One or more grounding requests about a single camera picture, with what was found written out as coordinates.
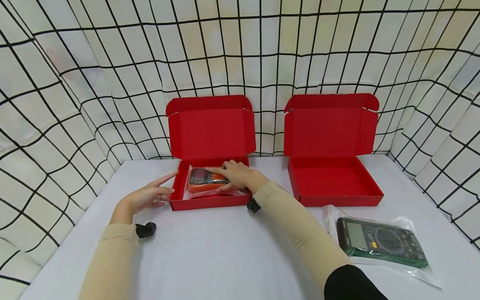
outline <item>hand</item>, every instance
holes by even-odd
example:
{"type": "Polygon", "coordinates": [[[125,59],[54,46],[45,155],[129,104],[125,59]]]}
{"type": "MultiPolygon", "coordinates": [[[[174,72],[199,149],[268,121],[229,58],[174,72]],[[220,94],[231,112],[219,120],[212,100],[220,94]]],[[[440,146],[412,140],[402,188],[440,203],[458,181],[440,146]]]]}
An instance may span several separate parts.
{"type": "Polygon", "coordinates": [[[113,211],[110,224],[131,224],[134,214],[141,212],[147,207],[153,208],[164,206],[165,202],[163,201],[167,201],[170,197],[170,194],[173,193],[174,190],[160,187],[160,185],[175,177],[177,173],[178,170],[152,181],[144,187],[141,187],[123,197],[113,211]]]}
{"type": "Polygon", "coordinates": [[[205,168],[207,171],[225,176],[230,183],[218,189],[223,192],[232,188],[248,188],[252,193],[257,191],[268,182],[268,179],[259,171],[253,170],[243,163],[237,163],[233,159],[223,163],[223,168],[205,168]]]}

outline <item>black sleeve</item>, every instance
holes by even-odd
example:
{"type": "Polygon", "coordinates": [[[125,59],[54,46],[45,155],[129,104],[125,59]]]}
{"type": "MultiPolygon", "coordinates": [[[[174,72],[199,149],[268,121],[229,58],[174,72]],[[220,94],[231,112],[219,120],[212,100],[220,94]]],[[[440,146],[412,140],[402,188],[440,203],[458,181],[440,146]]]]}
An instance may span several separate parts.
{"type": "Polygon", "coordinates": [[[387,300],[365,274],[354,265],[336,269],[325,283],[325,300],[387,300]]]}

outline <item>box flap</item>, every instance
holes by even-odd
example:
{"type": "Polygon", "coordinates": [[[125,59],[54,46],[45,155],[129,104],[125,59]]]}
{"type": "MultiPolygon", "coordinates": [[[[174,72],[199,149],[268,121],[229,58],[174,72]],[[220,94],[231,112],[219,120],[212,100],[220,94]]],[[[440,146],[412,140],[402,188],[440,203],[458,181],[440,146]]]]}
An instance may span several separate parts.
{"type": "Polygon", "coordinates": [[[372,94],[294,95],[285,107],[283,151],[290,157],[369,154],[378,108],[372,94]]]}
{"type": "Polygon", "coordinates": [[[166,114],[174,157],[240,157],[256,149],[252,105],[245,96],[175,98],[166,114]]]}

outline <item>white table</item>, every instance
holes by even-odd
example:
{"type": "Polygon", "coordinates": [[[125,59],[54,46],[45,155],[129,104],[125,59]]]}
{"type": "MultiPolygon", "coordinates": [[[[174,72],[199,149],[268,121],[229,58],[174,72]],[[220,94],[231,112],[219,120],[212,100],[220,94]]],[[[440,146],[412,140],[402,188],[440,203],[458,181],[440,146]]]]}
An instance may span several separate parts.
{"type": "MultiPolygon", "coordinates": [[[[378,220],[411,219],[443,290],[381,266],[360,265],[365,274],[390,300],[477,298],[480,254],[389,158],[368,155],[361,160],[385,197],[378,207],[344,210],[378,220]]],[[[125,162],[21,300],[77,299],[117,201],[177,165],[178,160],[125,162]]],[[[252,158],[251,165],[291,192],[285,157],[252,158]]],[[[321,219],[321,208],[309,210],[321,219]]],[[[141,242],[135,259],[134,299],[321,298],[293,246],[262,211],[252,215],[246,207],[225,207],[173,212],[166,207],[144,211],[134,221],[157,224],[156,235],[141,242]]]]}

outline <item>beige arm sleeve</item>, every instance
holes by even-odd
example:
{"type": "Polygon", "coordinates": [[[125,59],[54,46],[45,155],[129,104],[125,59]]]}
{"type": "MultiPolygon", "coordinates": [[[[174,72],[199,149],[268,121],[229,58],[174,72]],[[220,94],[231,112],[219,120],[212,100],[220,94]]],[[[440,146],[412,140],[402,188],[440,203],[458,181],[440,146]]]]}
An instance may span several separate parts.
{"type": "Polygon", "coordinates": [[[79,300],[127,300],[138,247],[135,224],[110,224],[93,255],[79,300]]]}
{"type": "Polygon", "coordinates": [[[315,217],[275,182],[263,185],[253,197],[287,233],[322,292],[333,271],[353,264],[315,217]]]}

